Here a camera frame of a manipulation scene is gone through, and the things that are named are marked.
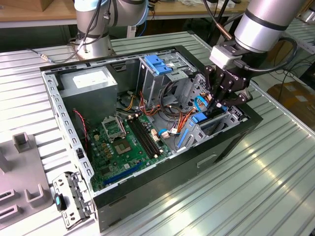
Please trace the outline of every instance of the motherboard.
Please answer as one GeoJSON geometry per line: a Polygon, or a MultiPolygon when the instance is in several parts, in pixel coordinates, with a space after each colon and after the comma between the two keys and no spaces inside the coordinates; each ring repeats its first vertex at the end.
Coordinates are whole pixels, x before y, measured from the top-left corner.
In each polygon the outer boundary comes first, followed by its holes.
{"type": "Polygon", "coordinates": [[[145,115],[132,120],[117,119],[119,122],[111,119],[88,133],[92,149],[90,161],[95,173],[91,183],[95,192],[172,154],[163,141],[152,135],[154,129],[145,115]],[[121,128],[126,135],[113,139],[112,134],[119,133],[121,128]]]}

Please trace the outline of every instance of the green circuit board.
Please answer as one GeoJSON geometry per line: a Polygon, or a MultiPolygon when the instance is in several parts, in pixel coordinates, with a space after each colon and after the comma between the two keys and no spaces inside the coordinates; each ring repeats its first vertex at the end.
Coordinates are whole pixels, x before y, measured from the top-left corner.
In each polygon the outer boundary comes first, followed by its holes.
{"type": "MultiPolygon", "coordinates": [[[[151,129],[153,127],[147,117],[140,116],[139,121],[145,126],[150,137],[152,137],[151,129]]],[[[127,177],[171,155],[167,145],[159,141],[156,145],[163,152],[158,158],[150,159],[127,121],[123,120],[122,124],[126,131],[126,138],[115,140],[112,143],[109,141],[102,125],[88,132],[91,138],[92,156],[90,161],[94,170],[91,183],[94,191],[105,188],[107,184],[104,184],[104,182],[106,180],[118,178],[114,181],[117,182],[122,179],[119,178],[119,175],[127,177]]],[[[111,122],[106,128],[115,132],[118,130],[115,126],[117,125],[111,122]]]]}

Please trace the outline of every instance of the wooden table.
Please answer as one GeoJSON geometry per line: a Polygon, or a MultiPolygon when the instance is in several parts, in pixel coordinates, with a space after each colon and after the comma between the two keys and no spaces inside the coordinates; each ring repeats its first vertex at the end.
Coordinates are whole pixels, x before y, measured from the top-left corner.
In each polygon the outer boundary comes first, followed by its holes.
{"type": "MultiPolygon", "coordinates": [[[[243,0],[235,8],[227,8],[224,16],[244,12],[247,5],[248,2],[243,0]]],[[[209,17],[209,15],[202,4],[186,6],[180,2],[157,2],[155,6],[155,20],[204,17],[209,17]]],[[[147,19],[152,19],[152,12],[147,19]]],[[[74,25],[76,23],[72,0],[54,0],[44,12],[12,6],[4,6],[3,9],[0,9],[0,28],[74,25]]]]}

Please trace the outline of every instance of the ram slot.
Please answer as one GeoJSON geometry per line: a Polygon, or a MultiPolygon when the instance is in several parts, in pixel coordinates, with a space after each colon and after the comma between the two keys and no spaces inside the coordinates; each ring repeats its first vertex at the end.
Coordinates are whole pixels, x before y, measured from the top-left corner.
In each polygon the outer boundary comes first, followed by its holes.
{"type": "Polygon", "coordinates": [[[159,149],[138,119],[128,120],[127,123],[150,159],[160,155],[159,149]]]}

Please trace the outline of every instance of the cardboard box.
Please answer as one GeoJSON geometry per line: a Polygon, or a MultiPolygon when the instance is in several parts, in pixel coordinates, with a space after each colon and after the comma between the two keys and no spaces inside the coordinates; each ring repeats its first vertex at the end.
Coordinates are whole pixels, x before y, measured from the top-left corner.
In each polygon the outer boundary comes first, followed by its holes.
{"type": "Polygon", "coordinates": [[[53,0],[0,0],[1,5],[14,6],[34,11],[44,11],[53,0]]]}
{"type": "MultiPolygon", "coordinates": [[[[281,84],[274,85],[267,93],[278,99],[281,84]]],[[[315,130],[315,91],[308,90],[299,82],[283,85],[280,103],[298,117],[304,124],[315,130]]]]}

